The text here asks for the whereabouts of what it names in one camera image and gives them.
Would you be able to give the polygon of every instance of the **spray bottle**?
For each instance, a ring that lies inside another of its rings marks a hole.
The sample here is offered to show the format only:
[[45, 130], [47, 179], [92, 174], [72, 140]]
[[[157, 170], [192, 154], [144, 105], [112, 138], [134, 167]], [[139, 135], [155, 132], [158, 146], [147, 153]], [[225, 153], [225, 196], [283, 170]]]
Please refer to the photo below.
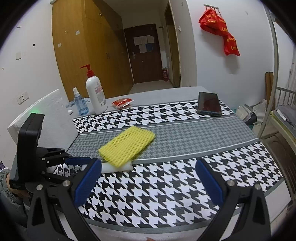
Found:
[[107, 109], [106, 98], [103, 92], [103, 88], [100, 82], [100, 79], [94, 75], [94, 72], [91, 70], [90, 65], [80, 67], [87, 68], [87, 81], [86, 81], [86, 90], [91, 99], [91, 103], [94, 107], [94, 111], [97, 115], [103, 113]]
[[77, 110], [78, 110], [79, 115], [86, 115], [89, 112], [89, 109], [85, 103], [85, 100], [79, 94], [76, 87], [73, 88], [73, 92], [74, 92], [74, 96], [75, 96], [74, 101], [77, 106]]

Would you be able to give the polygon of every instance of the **white spray nozzle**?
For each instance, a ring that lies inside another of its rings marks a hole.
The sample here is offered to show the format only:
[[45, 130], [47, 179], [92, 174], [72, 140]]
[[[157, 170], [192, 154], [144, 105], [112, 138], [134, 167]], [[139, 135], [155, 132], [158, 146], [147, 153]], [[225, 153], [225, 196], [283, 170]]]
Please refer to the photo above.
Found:
[[73, 88], [73, 92], [74, 92], [74, 96], [78, 97], [79, 96], [79, 92], [77, 90], [77, 87]]

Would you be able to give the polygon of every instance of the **product label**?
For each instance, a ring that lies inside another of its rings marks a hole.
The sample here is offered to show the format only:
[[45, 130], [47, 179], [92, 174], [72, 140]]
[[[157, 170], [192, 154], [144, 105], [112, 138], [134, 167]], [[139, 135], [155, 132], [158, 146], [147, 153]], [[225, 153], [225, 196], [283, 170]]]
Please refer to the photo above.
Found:
[[102, 86], [99, 85], [98, 87], [96, 87], [95, 91], [96, 91], [96, 96], [98, 98], [98, 101], [101, 104], [105, 100], [105, 95], [104, 95]]

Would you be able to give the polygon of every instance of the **phone screen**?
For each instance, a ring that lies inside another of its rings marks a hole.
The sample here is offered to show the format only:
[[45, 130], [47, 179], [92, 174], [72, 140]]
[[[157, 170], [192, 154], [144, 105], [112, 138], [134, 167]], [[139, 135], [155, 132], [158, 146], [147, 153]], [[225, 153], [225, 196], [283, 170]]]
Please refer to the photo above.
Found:
[[198, 96], [198, 109], [211, 112], [221, 112], [217, 94], [200, 92]]

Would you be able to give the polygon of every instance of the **ceiling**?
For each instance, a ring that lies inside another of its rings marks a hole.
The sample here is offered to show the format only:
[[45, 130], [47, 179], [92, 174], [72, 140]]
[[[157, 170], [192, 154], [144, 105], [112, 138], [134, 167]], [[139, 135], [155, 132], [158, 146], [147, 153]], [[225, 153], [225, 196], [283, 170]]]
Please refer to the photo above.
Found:
[[158, 9], [160, 0], [104, 0], [120, 16], [128, 12]]

